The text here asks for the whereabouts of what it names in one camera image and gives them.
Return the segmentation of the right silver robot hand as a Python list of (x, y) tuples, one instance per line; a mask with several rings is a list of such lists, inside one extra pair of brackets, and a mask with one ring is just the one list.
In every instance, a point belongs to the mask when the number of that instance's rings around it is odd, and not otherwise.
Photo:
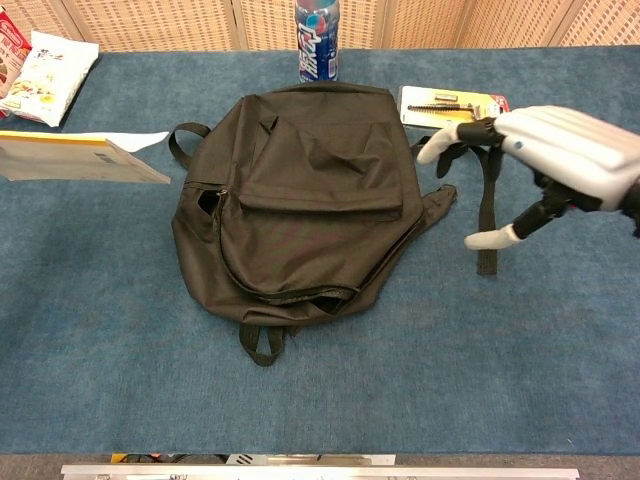
[(444, 176), (462, 147), (488, 147), (527, 166), (543, 191), (511, 223), (465, 238), (470, 250), (511, 247), (560, 217), (570, 206), (584, 212), (621, 212), (639, 219), (639, 137), (567, 107), (517, 108), (495, 118), (448, 125), (417, 153), (421, 164), (437, 162)]

